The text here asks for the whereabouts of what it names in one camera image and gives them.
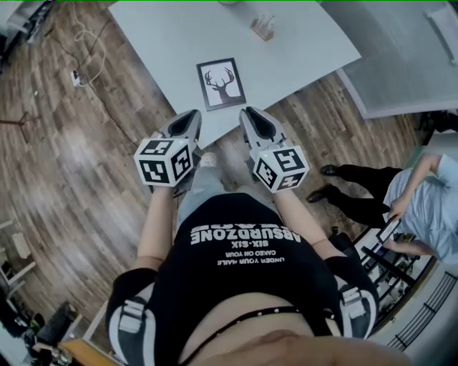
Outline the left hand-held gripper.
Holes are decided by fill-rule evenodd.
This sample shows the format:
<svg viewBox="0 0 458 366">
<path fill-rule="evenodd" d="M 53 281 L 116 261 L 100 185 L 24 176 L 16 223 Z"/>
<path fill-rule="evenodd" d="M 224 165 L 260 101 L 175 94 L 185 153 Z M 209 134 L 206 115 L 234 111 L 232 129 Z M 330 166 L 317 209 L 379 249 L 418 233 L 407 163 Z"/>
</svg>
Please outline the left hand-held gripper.
<svg viewBox="0 0 458 366">
<path fill-rule="evenodd" d="M 202 124 L 201 113 L 191 109 L 176 115 L 156 135 L 143 139 L 134 155 L 142 183 L 176 187 L 195 167 L 194 151 Z"/>
</svg>

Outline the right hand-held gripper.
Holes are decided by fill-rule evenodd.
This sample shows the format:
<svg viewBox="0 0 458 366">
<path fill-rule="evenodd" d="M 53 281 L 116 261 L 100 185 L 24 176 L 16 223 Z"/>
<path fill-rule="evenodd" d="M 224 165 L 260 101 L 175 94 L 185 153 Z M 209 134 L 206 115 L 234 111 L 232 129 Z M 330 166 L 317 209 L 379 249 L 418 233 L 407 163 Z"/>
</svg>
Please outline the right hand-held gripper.
<svg viewBox="0 0 458 366">
<path fill-rule="evenodd" d="M 253 180 L 272 194 L 298 187 L 309 165 L 302 148 L 286 136 L 283 125 L 255 107 L 241 109 L 239 122 L 249 148 L 246 164 Z"/>
</svg>

